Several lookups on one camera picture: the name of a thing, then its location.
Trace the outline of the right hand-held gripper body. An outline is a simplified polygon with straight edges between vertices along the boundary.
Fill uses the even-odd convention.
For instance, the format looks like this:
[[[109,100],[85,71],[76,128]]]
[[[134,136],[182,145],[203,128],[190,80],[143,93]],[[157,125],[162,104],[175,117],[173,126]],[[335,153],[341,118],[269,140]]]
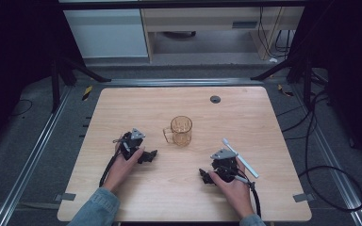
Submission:
[[[248,178],[239,168],[237,155],[232,151],[221,148],[212,154],[210,158],[212,159],[212,168],[226,183],[230,183],[235,179],[245,184],[249,183]]]

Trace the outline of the amber glass cup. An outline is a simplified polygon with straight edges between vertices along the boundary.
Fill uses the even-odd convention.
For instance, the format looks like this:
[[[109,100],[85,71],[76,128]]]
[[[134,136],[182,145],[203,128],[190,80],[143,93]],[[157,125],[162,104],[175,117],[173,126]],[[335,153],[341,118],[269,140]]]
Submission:
[[[187,116],[173,118],[170,125],[162,130],[167,143],[180,147],[188,146],[191,142],[192,120]]]

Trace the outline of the white toothbrush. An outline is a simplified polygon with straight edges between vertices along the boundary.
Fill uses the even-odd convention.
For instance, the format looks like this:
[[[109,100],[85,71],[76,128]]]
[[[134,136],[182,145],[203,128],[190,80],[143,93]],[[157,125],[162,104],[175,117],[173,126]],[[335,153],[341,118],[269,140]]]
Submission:
[[[239,161],[244,165],[244,167],[251,172],[251,174],[255,177],[258,178],[259,174],[249,165],[249,163],[230,145],[228,139],[226,139],[225,137],[222,139],[222,143],[231,151],[233,152],[237,158],[239,159]]]

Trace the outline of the black metal stand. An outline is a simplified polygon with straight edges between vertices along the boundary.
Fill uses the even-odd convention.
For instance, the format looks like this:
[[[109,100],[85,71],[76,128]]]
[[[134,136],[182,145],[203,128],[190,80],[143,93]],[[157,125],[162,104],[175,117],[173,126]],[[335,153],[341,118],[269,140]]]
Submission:
[[[308,109],[311,109],[311,74],[312,74],[312,60],[310,56],[289,56],[283,62],[270,68],[264,73],[252,77],[252,80],[263,81],[274,73],[279,72],[284,68],[289,68],[287,80],[289,83],[296,83],[301,77],[304,79],[303,101]]]
[[[59,90],[59,78],[62,77],[62,80],[67,86],[72,86],[76,79],[72,73],[72,69],[75,69],[86,76],[92,78],[93,80],[99,83],[110,82],[110,79],[105,78],[93,71],[89,70],[86,66],[70,60],[67,57],[57,57],[52,60],[51,63],[51,78],[52,78],[52,96],[53,96],[53,106],[52,112],[58,110],[60,105],[60,90]]]

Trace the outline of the grey tape patch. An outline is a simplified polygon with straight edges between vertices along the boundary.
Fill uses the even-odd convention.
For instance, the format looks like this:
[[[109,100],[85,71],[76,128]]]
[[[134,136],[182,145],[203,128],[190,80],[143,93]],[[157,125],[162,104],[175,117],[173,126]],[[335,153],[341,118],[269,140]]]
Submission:
[[[55,202],[61,201],[73,201],[75,199],[76,194],[73,193],[61,193],[57,194],[54,198]]]
[[[294,201],[296,202],[311,202],[315,200],[315,197],[312,194],[296,194],[293,196]]]

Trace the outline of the person's left hand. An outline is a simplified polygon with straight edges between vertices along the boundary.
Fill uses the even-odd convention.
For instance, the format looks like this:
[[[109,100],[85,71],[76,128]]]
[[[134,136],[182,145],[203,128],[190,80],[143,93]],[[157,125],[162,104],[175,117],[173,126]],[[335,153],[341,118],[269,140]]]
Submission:
[[[128,160],[120,154],[109,169],[107,178],[103,182],[102,187],[115,193],[131,173],[134,166],[138,164],[138,160],[144,151],[144,147],[139,148]]]

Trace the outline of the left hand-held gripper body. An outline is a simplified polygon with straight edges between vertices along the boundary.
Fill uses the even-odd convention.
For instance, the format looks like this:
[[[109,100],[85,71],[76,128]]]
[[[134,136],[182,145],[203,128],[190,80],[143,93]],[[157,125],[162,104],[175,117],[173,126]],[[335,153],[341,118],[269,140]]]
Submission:
[[[137,128],[133,128],[130,132],[126,132],[120,138],[114,140],[114,143],[117,144],[115,155],[121,153],[128,160],[140,148],[144,139],[145,135]]]

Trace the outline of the light wooden desk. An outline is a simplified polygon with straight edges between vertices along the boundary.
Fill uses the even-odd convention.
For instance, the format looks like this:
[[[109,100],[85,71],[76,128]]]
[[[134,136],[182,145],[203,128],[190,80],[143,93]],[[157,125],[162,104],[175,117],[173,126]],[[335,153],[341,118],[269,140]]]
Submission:
[[[270,56],[272,44],[281,30],[296,30],[304,7],[259,8],[152,8],[140,11],[148,53],[156,32],[208,30],[249,31],[260,59]]]

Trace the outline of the white cabinet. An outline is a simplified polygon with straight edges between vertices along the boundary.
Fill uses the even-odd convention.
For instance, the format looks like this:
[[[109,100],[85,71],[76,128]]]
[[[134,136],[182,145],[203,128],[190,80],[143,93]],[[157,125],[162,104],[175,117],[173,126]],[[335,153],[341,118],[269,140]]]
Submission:
[[[138,9],[65,10],[83,58],[147,57]]]

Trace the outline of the yellow black tape strip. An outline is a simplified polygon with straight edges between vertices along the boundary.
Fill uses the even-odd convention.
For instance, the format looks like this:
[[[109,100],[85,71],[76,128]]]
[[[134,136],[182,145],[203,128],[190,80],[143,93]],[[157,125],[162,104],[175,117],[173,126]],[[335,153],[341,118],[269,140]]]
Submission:
[[[277,90],[288,97],[294,96],[294,93],[292,91],[285,91],[283,86],[280,84],[277,85]]]
[[[82,101],[88,100],[88,98],[89,98],[89,96],[91,94],[92,88],[93,88],[93,86],[87,86],[86,87],[86,89],[84,91],[84,94],[82,96],[82,99],[81,99]]]

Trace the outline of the aluminium floor rail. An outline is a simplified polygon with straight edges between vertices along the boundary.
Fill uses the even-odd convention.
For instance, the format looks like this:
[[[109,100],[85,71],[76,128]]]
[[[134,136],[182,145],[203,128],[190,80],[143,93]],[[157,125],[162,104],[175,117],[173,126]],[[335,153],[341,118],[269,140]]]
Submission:
[[[19,200],[23,196],[25,188],[27,187],[35,168],[38,166],[44,149],[57,126],[58,120],[68,102],[69,95],[73,89],[73,87],[64,87],[63,93],[59,98],[58,108],[50,114],[36,144],[34,145],[19,176],[16,179],[15,184],[5,198],[5,201],[0,205],[0,226],[7,226],[12,214],[14,213],[14,210],[17,207]]]
[[[261,81],[250,78],[143,78],[111,79],[105,85],[116,88],[138,87],[224,87],[261,86]]]
[[[316,112],[304,105],[302,89],[291,87],[301,119],[286,133],[294,145],[292,155],[304,191],[315,197],[308,202],[312,226],[362,226],[362,185],[344,169],[319,126]]]

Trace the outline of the person's right hand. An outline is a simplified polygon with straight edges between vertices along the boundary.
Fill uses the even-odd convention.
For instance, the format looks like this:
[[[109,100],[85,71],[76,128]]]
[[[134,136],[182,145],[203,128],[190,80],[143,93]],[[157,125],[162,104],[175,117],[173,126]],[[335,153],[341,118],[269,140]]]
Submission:
[[[239,219],[249,217],[255,213],[251,203],[249,187],[246,184],[237,179],[226,183],[214,171],[210,171],[208,174],[227,202],[235,210]]]

